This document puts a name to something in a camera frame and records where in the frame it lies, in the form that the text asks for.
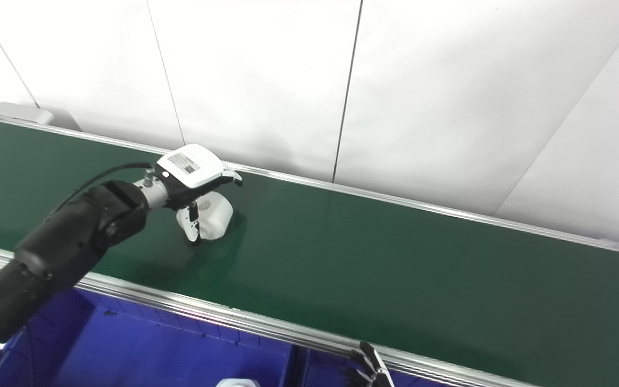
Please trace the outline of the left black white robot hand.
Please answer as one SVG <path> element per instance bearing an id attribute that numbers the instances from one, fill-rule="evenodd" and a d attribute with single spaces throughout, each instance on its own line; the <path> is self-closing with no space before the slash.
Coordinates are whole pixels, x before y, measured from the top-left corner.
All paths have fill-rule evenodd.
<path id="1" fill-rule="evenodd" d="M 233 206 L 215 190 L 228 183 L 240 187 L 242 176 L 205 147 L 190 144 L 159 158 L 153 187 L 142 186 L 150 208 L 175 211 L 177 223 L 191 244 L 224 236 Z"/>

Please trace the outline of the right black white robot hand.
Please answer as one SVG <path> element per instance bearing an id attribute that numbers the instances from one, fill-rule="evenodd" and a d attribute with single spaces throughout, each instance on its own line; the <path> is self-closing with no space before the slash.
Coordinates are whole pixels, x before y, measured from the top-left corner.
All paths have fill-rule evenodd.
<path id="1" fill-rule="evenodd" d="M 346 386 L 395 386 L 386 363 L 368 341 L 360 341 L 359 350 L 352 349 L 349 358 L 358 367 L 342 368 Z"/>

